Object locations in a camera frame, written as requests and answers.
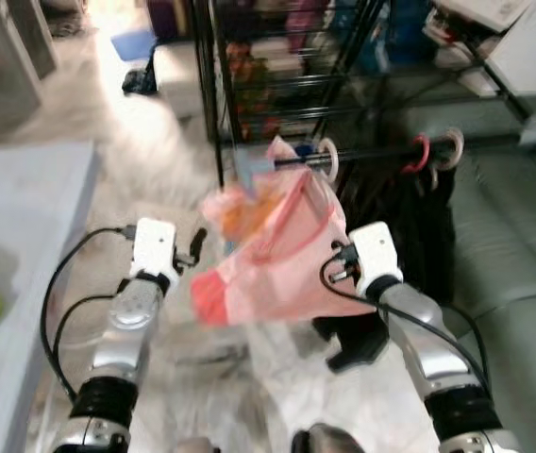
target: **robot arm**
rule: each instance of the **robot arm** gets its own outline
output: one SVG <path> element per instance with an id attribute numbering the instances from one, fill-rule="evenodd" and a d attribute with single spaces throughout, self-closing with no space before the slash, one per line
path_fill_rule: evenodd
<path id="1" fill-rule="evenodd" d="M 360 228 L 350 239 L 360 268 L 358 295 L 403 311 L 454 340 L 438 304 L 402 282 L 394 242 L 385 224 Z M 432 418 L 440 453 L 522 451 L 513 434 L 502 428 L 488 390 L 460 351 L 407 319 L 386 310 L 379 313 L 402 350 L 414 387 Z"/>
<path id="2" fill-rule="evenodd" d="M 127 452 L 132 412 L 146 373 L 159 310 L 176 288 L 181 266 L 198 263 L 206 234 L 200 230 L 191 244 L 191 255 L 180 256 L 173 224 L 150 219 L 138 223 L 130 280 L 122 283 L 110 304 L 92 367 L 52 452 Z"/>

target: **marble floor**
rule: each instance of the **marble floor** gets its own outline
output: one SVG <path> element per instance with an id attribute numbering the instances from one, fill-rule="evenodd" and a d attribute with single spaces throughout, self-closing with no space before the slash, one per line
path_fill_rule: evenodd
<path id="1" fill-rule="evenodd" d="M 93 140 L 104 164 L 90 227 L 150 215 L 174 221 L 178 243 L 185 246 L 203 225 L 195 207 L 217 186 L 201 112 L 179 122 L 169 100 L 124 97 L 121 82 L 129 66 L 109 42 L 108 24 L 115 22 L 105 16 L 98 24 L 104 26 L 56 42 L 59 70 L 43 83 L 42 108 L 24 125 L 0 133 L 0 143 Z M 196 271 L 211 267 L 221 249 L 210 236 Z M 128 254 L 110 238 L 86 248 L 75 263 L 65 304 L 113 291 Z M 367 453 L 437 451 L 395 345 L 373 366 L 333 376 L 325 357 L 337 345 L 322 342 L 308 325 L 199 326 L 187 292 L 190 278 L 161 313 L 130 452 L 169 452 L 178 440 L 206 435 L 225 453 L 284 453 L 298 428 L 317 421 L 349 430 Z M 82 309 L 65 332 L 62 357 L 75 383 L 105 312 L 102 302 Z M 47 451 L 67 411 L 66 398 L 46 372 L 31 409 L 27 453 Z"/>

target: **black cable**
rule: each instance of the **black cable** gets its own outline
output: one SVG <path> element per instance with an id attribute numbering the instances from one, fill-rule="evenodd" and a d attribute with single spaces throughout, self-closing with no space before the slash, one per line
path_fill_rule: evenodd
<path id="1" fill-rule="evenodd" d="M 54 274 L 50 278 L 50 282 L 48 283 L 48 288 L 45 292 L 45 296 L 43 297 L 42 314 L 40 315 L 40 337 L 42 339 L 43 353 L 45 354 L 45 357 L 50 362 L 50 366 L 52 367 L 52 370 L 57 375 L 59 383 L 64 389 L 64 391 L 66 392 L 71 403 L 75 403 L 75 398 L 77 397 L 77 393 L 75 392 L 75 390 L 73 389 L 69 381 L 67 380 L 66 376 L 64 376 L 64 373 L 62 372 L 62 369 L 60 368 L 59 362 L 54 357 L 52 347 L 50 346 L 50 341 L 48 340 L 47 316 L 48 316 L 48 305 L 50 302 L 50 296 L 52 295 L 52 290 L 54 289 L 54 285 L 59 279 L 60 273 L 64 270 L 64 268 L 67 266 L 69 261 L 75 256 L 75 254 L 81 249 L 81 247 L 83 247 L 91 238 L 102 233 L 125 234 L 124 231 L 125 231 L 124 228 L 99 228 L 95 231 L 92 231 L 86 234 L 84 238 L 81 241 L 79 241 L 79 243 L 77 243 L 75 247 L 67 254 L 67 256 L 62 259 L 56 271 L 54 271 Z"/>
<path id="2" fill-rule="evenodd" d="M 69 309 L 62 315 L 62 318 L 60 318 L 59 326 L 57 327 L 57 335 L 54 339 L 54 346 L 52 348 L 52 353 L 54 354 L 55 359 L 57 360 L 57 363 L 60 366 L 60 369 L 62 369 L 62 366 L 60 365 L 60 340 L 62 339 L 62 332 L 64 331 L 64 328 L 67 325 L 67 321 L 69 321 L 69 318 L 74 313 L 75 310 L 77 310 L 79 307 L 81 307 L 84 304 L 87 304 L 88 302 L 93 302 L 96 300 L 107 300 L 112 299 L 115 296 L 115 294 L 96 294 L 96 295 L 90 295 L 88 297 L 84 297 L 83 299 L 78 300 L 75 302 Z"/>
<path id="3" fill-rule="evenodd" d="M 488 369 L 488 356 L 486 354 L 486 344 L 484 343 L 484 339 L 482 338 L 482 335 L 479 332 L 479 327 L 477 326 L 476 321 L 474 321 L 474 319 L 465 311 L 458 309 L 457 307 L 453 307 L 452 305 L 442 305 L 441 307 L 454 311 L 461 318 L 463 318 L 465 322 L 469 325 L 469 328 L 472 330 L 474 337 L 476 337 L 477 350 L 479 351 L 479 356 L 482 362 L 482 373 L 484 373 L 484 378 L 486 379 L 486 382 L 488 382 L 488 384 L 490 385 L 491 377 L 490 377 L 490 371 Z"/>
<path id="4" fill-rule="evenodd" d="M 438 338 L 444 340 L 445 342 L 450 344 L 452 347 L 454 347 L 463 356 L 463 358 L 467 361 L 467 363 L 469 364 L 470 368 L 474 372 L 474 375 L 476 375 L 476 378 L 479 381 L 480 385 L 484 388 L 484 391 L 489 396 L 491 395 L 490 394 L 490 386 L 488 385 L 488 381 L 486 380 L 486 377 L 484 377 L 484 374 L 482 373 L 482 370 L 480 369 L 479 364 L 476 362 L 476 360 L 472 357 L 472 355 L 469 353 L 469 351 L 467 349 L 465 349 L 465 347 L 462 344 L 459 344 L 457 341 L 451 339 L 448 335 L 446 335 L 444 332 L 442 332 L 441 330 L 437 329 L 436 327 L 431 326 L 428 323 L 424 323 L 420 319 L 415 318 L 414 316 L 406 313 L 405 311 L 395 309 L 394 307 L 390 307 L 389 305 L 378 304 L 377 302 L 374 302 L 374 301 L 372 301 L 372 300 L 370 300 L 368 298 L 359 297 L 359 296 L 357 296 L 355 294 L 345 293 L 343 291 L 338 290 L 334 286 L 330 285 L 328 280 L 327 280 L 327 277 L 325 277 L 325 272 L 327 270 L 327 267 L 337 259 L 338 259 L 337 257 L 333 257 L 333 258 L 327 260 L 321 266 L 319 278 L 320 278 L 321 283 L 323 284 L 323 286 L 325 288 L 327 288 L 328 291 L 330 291 L 330 292 L 332 292 L 332 293 L 334 293 L 334 294 L 336 294 L 336 295 L 338 295 L 340 297 L 345 297 L 346 299 L 355 300 L 357 302 L 361 302 L 362 304 L 366 304 L 366 305 L 370 305 L 372 307 L 375 307 L 378 310 L 382 310 L 382 311 L 386 311 L 386 312 L 388 312 L 390 314 L 394 314 L 394 315 L 396 315 L 396 316 L 398 316 L 398 317 L 400 317 L 400 318 L 402 318 L 402 319 L 404 319 L 406 321 L 409 321 L 409 322 L 415 324 L 416 326 L 424 328 L 428 332 L 431 332 L 434 335 L 436 335 Z"/>

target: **gray sofa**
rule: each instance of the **gray sofa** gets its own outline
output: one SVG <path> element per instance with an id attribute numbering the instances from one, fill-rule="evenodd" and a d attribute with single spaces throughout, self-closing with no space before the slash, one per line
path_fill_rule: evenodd
<path id="1" fill-rule="evenodd" d="M 536 99 L 530 104 L 536 107 Z M 413 132 L 438 135 L 518 131 L 499 103 L 434 107 L 407 113 Z M 495 404 L 526 453 L 536 453 L 536 157 L 471 150 L 453 195 L 457 232 L 455 304 L 477 320 L 488 351 Z M 467 326 L 450 317 L 477 353 Z"/>

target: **white table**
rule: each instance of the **white table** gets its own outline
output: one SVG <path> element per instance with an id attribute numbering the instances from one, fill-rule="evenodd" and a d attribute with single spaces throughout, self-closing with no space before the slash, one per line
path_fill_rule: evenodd
<path id="1" fill-rule="evenodd" d="M 24 450 L 45 360 L 43 296 L 65 249 L 83 234 L 97 168 L 91 143 L 0 149 L 0 453 Z"/>

